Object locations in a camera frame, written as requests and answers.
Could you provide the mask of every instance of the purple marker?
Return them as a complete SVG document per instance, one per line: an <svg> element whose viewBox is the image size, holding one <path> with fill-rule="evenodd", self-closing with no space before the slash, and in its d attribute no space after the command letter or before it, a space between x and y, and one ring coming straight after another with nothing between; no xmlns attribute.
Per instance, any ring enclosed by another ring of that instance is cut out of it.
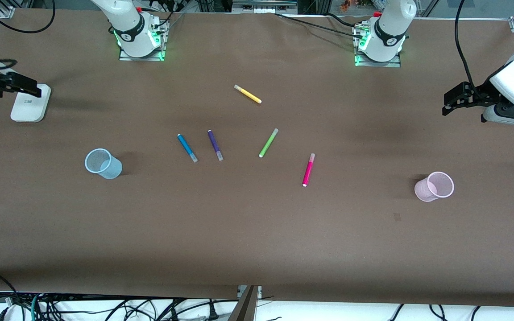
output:
<svg viewBox="0 0 514 321"><path fill-rule="evenodd" d="M214 150L216 151L216 155L218 155L218 159L220 162L223 160L223 156L220 152L220 147L218 146L218 142L216 141L216 137L214 137L214 133L211 130L207 131L207 135L210 137L211 144L214 146Z"/></svg>

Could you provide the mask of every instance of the blue cup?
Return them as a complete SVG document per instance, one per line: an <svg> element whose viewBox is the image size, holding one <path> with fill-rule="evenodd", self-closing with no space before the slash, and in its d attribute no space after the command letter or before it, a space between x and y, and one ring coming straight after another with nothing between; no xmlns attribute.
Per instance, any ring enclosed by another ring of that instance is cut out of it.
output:
<svg viewBox="0 0 514 321"><path fill-rule="evenodd" d="M97 148L86 155L84 166L87 171L97 173L106 178L113 179L122 173L122 163L112 156L108 150Z"/></svg>

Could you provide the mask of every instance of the pink cup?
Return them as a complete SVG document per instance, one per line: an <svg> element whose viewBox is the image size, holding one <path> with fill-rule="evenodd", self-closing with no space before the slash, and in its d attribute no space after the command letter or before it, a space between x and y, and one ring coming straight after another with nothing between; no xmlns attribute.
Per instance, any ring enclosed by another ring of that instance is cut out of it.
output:
<svg viewBox="0 0 514 321"><path fill-rule="evenodd" d="M430 176L418 181L414 191L418 199L431 202L438 198L450 197L455 185L451 177L443 172L433 172Z"/></svg>

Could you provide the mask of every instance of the yellow marker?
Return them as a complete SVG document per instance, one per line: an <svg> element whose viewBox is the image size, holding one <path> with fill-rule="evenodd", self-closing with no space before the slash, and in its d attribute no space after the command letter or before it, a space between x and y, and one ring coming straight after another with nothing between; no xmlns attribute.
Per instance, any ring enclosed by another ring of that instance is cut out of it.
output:
<svg viewBox="0 0 514 321"><path fill-rule="evenodd" d="M235 89L239 90L243 95L255 100L256 103L261 103L261 99L255 97L253 94L251 94L249 91L235 85Z"/></svg>

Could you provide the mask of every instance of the blue marker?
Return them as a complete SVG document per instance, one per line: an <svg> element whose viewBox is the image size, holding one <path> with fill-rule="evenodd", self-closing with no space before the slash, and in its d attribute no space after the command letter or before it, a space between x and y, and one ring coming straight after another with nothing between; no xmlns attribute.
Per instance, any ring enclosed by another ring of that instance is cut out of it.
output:
<svg viewBox="0 0 514 321"><path fill-rule="evenodd" d="M182 136L182 134L178 134L178 140L180 143L182 143L182 146L184 147L184 150L186 150L187 154L190 155L191 160L195 162L198 161L198 159L195 157L194 152L191 150L190 146L187 144L186 139Z"/></svg>
<svg viewBox="0 0 514 321"><path fill-rule="evenodd" d="M212 144L212 146L214 146L214 150L216 151L216 155L218 155L218 159L221 162L223 160L223 156L221 154L220 147L218 146L218 142L216 141L216 137L214 136L214 132L212 132L211 130L208 130L207 131L207 135L210 137L211 144Z"/></svg>

